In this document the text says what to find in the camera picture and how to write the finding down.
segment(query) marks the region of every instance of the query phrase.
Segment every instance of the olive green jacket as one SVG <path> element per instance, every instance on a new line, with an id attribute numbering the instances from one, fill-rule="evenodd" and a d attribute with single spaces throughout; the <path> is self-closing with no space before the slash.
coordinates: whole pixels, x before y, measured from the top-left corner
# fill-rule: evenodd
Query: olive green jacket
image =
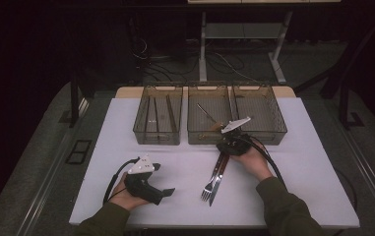
<path id="1" fill-rule="evenodd" d="M 290 194 L 279 179 L 265 179 L 257 186 L 257 191 L 264 202 L 264 217 L 271 235 L 325 235 L 310 216 L 306 203 Z M 93 217 L 83 221 L 75 235 L 122 236 L 128 218 L 128 210 L 107 203 Z"/>

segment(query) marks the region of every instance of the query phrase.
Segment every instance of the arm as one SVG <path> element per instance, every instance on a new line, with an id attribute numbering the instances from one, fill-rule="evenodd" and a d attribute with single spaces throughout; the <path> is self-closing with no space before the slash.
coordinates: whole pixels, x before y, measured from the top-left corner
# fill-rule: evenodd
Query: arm
<path id="1" fill-rule="evenodd" d="M 241 162 L 260 182 L 257 191 L 264 202 L 264 218 L 273 236 L 325 235 L 310 216 L 306 203 L 290 194 L 280 180 L 273 176 L 262 154 L 250 148 L 245 154 L 232 158 Z"/>
<path id="2" fill-rule="evenodd" d="M 75 236 L 123 236 L 123 230 L 128 221 L 130 210 L 148 203 L 143 199 L 133 197 L 129 194 L 124 183 L 126 174 L 123 174 L 119 184 L 114 188 L 112 197 L 108 203 L 93 217 L 84 220 L 74 232 Z"/>

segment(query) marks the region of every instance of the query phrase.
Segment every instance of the background desk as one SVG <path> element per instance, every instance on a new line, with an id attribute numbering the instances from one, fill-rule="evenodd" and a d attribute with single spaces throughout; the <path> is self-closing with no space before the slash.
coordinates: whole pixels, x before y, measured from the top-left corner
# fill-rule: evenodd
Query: background desk
<path id="1" fill-rule="evenodd" d="M 129 94 L 122 88 L 118 97 Z M 268 146 L 290 192 L 303 199 L 312 216 L 331 228 L 358 227 L 359 221 L 344 189 L 323 150 L 303 103 L 289 88 L 275 88 L 288 133 L 279 146 Z M 79 224 L 101 208 L 107 185 L 128 159 L 148 153 L 161 169 L 150 179 L 159 188 L 175 188 L 159 206 L 142 206 L 132 211 L 128 227 L 265 227 L 263 203 L 255 191 L 257 182 L 243 167 L 230 161 L 212 207 L 200 195 L 209 181 L 219 156 L 215 146 L 187 143 L 187 99 L 183 100 L 181 144 L 139 146 L 132 132 L 140 98 L 112 99 L 91 163 L 77 198 L 70 223 Z"/>

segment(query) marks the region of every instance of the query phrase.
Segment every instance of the knife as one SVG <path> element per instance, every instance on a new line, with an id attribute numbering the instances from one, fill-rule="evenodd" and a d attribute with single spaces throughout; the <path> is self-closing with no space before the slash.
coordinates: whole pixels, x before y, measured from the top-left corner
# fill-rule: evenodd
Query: knife
<path id="1" fill-rule="evenodd" d="M 224 169 L 226 168 L 227 162 L 230 159 L 229 154 L 227 154 L 226 152 L 221 152 L 220 156 L 223 157 L 223 160 L 221 161 L 219 172 L 218 172 L 218 175 L 216 177 L 214 187 L 212 189 L 211 197 L 209 199 L 209 205 L 210 205 L 210 207 L 212 206 L 212 203 L 213 203 L 213 201 L 215 199 L 216 193 L 218 192 L 218 188 L 219 188 L 219 185 L 220 185 L 220 182 L 221 182 L 221 178 L 223 177 Z"/>

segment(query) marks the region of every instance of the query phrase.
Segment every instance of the silver fork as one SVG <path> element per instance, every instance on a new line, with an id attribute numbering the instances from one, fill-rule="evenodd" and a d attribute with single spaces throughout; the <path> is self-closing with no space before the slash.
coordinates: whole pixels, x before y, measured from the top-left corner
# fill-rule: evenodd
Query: silver fork
<path id="1" fill-rule="evenodd" d="M 214 171 L 212 173 L 212 178 L 211 180 L 209 181 L 209 183 L 205 186 L 205 188 L 203 189 L 203 192 L 202 192 L 202 200 L 203 201 L 207 201 L 209 199 L 209 197 L 211 196 L 211 193 L 212 193 L 212 189 L 213 189 L 213 186 L 214 186 L 214 181 L 215 181 L 215 177 L 218 175 L 218 172 L 219 172 L 219 168 L 220 168 L 220 165 L 221 165 L 221 162 L 223 161 L 223 155 L 220 155 L 219 158 L 218 158 L 218 162 L 216 162 L 216 165 L 215 165 L 215 168 L 214 168 Z"/>

